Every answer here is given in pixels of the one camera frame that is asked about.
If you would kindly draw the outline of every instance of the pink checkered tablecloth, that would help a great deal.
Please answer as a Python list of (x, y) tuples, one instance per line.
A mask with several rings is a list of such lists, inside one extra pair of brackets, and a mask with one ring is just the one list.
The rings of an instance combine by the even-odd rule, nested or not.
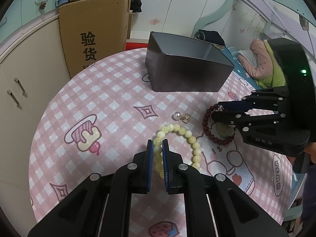
[[(200, 172), (224, 173), (281, 224), (292, 181), (286, 157), (244, 144), (238, 131), (235, 140), (226, 146), (215, 145), (203, 134), (202, 118), (209, 106), (241, 99), (253, 87), (232, 72), (216, 93), (153, 92), (145, 56), (143, 48), (100, 60), (71, 79), (49, 103), (34, 135), (29, 161), (36, 220), (40, 221), (91, 173), (111, 174), (130, 163), (163, 125), (176, 123), (171, 115), (180, 111), (191, 118), (188, 124), (178, 123), (199, 136), (203, 151)], [(92, 128), (97, 129), (92, 135), (97, 141), (86, 147), (81, 141), (83, 130), (92, 133)], [(215, 124), (212, 129), (216, 135)], [(169, 133), (167, 138), (170, 150), (191, 164), (192, 148), (185, 138), (177, 133)], [(130, 237), (158, 237), (150, 229), (163, 224), (176, 230), (170, 237), (186, 236), (183, 196), (168, 195), (154, 171), (151, 192), (132, 196)]]

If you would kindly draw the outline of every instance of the yellow bead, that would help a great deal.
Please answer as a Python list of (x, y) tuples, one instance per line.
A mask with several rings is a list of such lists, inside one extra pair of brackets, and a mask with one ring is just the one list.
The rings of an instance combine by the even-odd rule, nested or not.
[(193, 163), (192, 167), (196, 168), (197, 170), (200, 169), (201, 165), (198, 162)]
[(173, 131), (173, 128), (174, 128), (173, 124), (169, 124), (167, 125), (167, 127), (168, 127), (169, 132)]
[(155, 162), (156, 164), (161, 163), (161, 162), (162, 162), (162, 156), (161, 156), (160, 154), (155, 155), (155, 156), (154, 156), (154, 162)]
[(190, 130), (187, 130), (187, 131), (185, 132), (184, 136), (185, 136), (186, 138), (189, 138), (189, 137), (192, 136), (192, 132), (191, 132)]
[(161, 146), (162, 145), (162, 139), (161, 138), (155, 138), (154, 139), (154, 145)]
[(169, 133), (169, 129), (166, 126), (163, 126), (160, 131), (164, 132), (165, 134)]
[(201, 157), (199, 155), (193, 157), (193, 162), (199, 163), (201, 161)]
[(174, 130), (175, 132), (179, 131), (179, 129), (180, 129), (180, 125), (179, 125), (179, 124), (174, 124), (174, 125), (173, 125), (173, 130)]
[(155, 154), (160, 154), (162, 152), (162, 147), (161, 146), (154, 146), (153, 151)]
[(163, 172), (163, 165), (161, 163), (156, 164), (155, 169), (158, 172)]
[(189, 137), (189, 143), (195, 143), (197, 141), (197, 139), (195, 138), (195, 136), (190, 136)]
[(160, 138), (160, 139), (165, 139), (165, 136), (166, 136), (166, 134), (164, 132), (162, 132), (162, 131), (159, 131), (157, 133), (157, 137)]
[(195, 156), (199, 156), (199, 155), (201, 155), (202, 154), (202, 151), (200, 150), (200, 149), (195, 149), (194, 150), (194, 155)]
[(194, 144), (192, 144), (193, 149), (199, 149), (200, 148), (200, 144), (198, 142), (195, 142)]
[(181, 128), (179, 129), (179, 134), (184, 135), (185, 132), (186, 132), (186, 129), (185, 129), (184, 127), (181, 127)]

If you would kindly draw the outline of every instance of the drawer knob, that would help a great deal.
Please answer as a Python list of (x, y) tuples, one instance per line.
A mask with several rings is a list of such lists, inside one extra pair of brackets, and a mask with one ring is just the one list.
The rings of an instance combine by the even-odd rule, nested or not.
[(19, 102), (18, 100), (14, 97), (13, 93), (10, 90), (7, 90), (7, 94), (10, 95), (12, 97), (12, 99), (15, 101), (16, 106), (19, 107)]
[(19, 85), (19, 87), (22, 89), (22, 95), (24, 95), (24, 94), (25, 94), (25, 90), (24, 90), (24, 88), (23, 88), (21, 82), (20, 82), (16, 77), (14, 78), (14, 81), (15, 81), (15, 82)]

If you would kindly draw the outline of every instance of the green blanket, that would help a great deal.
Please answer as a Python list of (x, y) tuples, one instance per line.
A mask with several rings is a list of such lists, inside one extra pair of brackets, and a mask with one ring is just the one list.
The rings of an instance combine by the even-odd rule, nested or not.
[(285, 77), (283, 74), (283, 71), (280, 67), (280, 65), (278, 64), (277, 60), (274, 57), (274, 53), (268, 43), (267, 40), (264, 40), (264, 45), (271, 57), (272, 60), (272, 64), (273, 64), (273, 74), (271, 76), (269, 76), (266, 79), (263, 80), (256, 80), (255, 82), (257, 83), (258, 86), (262, 87), (262, 88), (271, 88), (271, 87), (280, 87), (280, 86), (285, 86), (286, 82), (285, 82)]

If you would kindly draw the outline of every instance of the black metal box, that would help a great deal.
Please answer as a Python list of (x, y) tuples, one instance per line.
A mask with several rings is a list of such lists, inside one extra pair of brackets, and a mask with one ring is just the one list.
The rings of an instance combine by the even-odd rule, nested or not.
[(218, 92), (233, 64), (209, 42), (151, 32), (145, 64), (155, 92)]

